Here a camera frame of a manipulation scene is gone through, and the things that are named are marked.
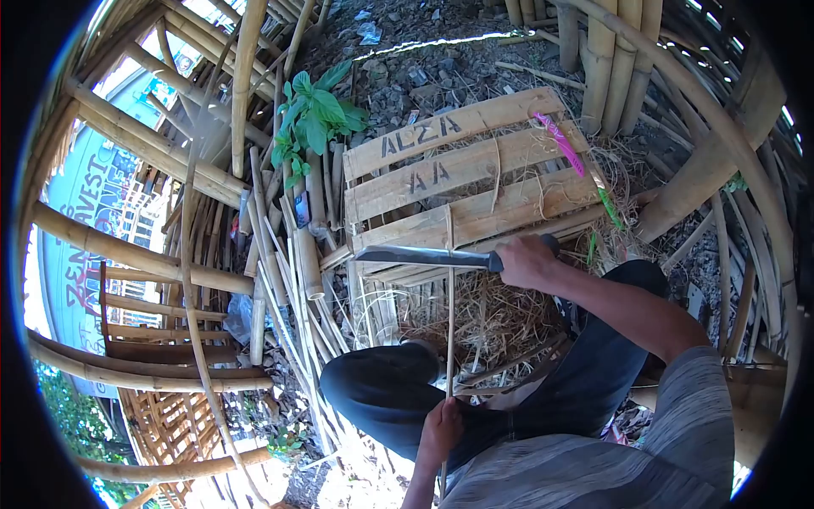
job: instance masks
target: knee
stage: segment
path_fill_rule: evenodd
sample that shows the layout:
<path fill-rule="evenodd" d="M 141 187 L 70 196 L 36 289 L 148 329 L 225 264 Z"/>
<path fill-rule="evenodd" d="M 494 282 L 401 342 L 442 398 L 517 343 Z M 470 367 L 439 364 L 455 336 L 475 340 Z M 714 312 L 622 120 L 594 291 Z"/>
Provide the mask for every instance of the knee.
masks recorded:
<path fill-rule="evenodd" d="M 660 297 L 667 296 L 667 278 L 664 276 L 661 267 L 652 261 L 626 261 L 606 274 L 605 277 L 617 283 L 644 288 Z"/>

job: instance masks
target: bamboo frame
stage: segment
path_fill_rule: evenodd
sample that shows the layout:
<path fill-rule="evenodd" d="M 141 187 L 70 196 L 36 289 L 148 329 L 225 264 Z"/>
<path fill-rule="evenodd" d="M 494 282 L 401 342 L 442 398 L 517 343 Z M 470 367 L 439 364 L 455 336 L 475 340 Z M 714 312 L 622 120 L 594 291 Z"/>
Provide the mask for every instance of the bamboo frame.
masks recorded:
<path fill-rule="evenodd" d="M 246 126 L 246 108 L 251 83 L 257 39 L 263 23 L 265 0 L 248 0 L 243 22 L 240 25 L 237 53 L 234 57 L 234 80 L 232 81 L 232 174 L 243 178 L 243 135 Z"/>

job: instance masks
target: cloth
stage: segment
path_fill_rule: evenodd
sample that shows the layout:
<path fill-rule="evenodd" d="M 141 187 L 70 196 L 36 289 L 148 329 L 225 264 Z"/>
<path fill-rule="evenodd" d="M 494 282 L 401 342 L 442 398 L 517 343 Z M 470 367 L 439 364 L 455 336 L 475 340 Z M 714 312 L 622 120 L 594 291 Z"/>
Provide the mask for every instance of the cloth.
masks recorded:
<path fill-rule="evenodd" d="M 698 346 L 664 372 L 641 450 L 571 434 L 501 443 L 455 472 L 440 507 L 721 507 L 734 454 L 720 357 Z"/>

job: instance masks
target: machete handle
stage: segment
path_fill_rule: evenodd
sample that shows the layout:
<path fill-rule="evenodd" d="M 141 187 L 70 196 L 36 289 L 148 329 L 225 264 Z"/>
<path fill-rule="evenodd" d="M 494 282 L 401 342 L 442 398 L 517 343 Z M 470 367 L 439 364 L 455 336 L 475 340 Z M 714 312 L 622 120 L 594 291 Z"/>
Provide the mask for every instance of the machete handle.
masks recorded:
<path fill-rule="evenodd" d="M 543 234 L 540 235 L 540 240 L 549 247 L 552 253 L 554 253 L 554 257 L 559 257 L 559 241 L 556 237 L 551 234 Z M 503 260 L 501 260 L 500 255 L 498 255 L 494 251 L 489 252 L 489 272 L 503 272 Z"/>

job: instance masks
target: wooden plank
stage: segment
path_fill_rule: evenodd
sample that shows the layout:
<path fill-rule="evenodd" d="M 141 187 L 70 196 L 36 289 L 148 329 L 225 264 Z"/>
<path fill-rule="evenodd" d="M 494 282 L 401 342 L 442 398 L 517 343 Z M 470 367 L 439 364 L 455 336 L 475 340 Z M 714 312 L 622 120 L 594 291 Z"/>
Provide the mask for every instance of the wooden plank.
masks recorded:
<path fill-rule="evenodd" d="M 455 218 L 457 246 L 471 244 L 599 201 L 593 180 L 580 178 L 571 168 L 501 188 L 494 204 L 494 212 L 493 192 L 470 196 L 449 205 Z M 354 252 L 359 252 L 365 246 L 380 244 L 443 248 L 445 240 L 446 216 L 443 207 L 405 217 L 352 238 Z"/>
<path fill-rule="evenodd" d="M 560 122 L 559 127 L 576 152 L 589 149 L 573 121 Z M 500 150 L 497 159 L 496 147 Z M 345 191 L 345 215 L 351 223 L 360 222 L 459 186 L 494 179 L 498 167 L 501 173 L 508 173 L 562 156 L 554 138 L 541 129 L 486 139 L 351 187 Z"/>
<path fill-rule="evenodd" d="M 531 118 L 532 112 L 548 114 L 564 110 L 565 106 L 557 95 L 549 87 L 541 87 L 433 116 L 346 151 L 343 154 L 345 181 L 350 182 L 433 147 L 525 121 Z"/>

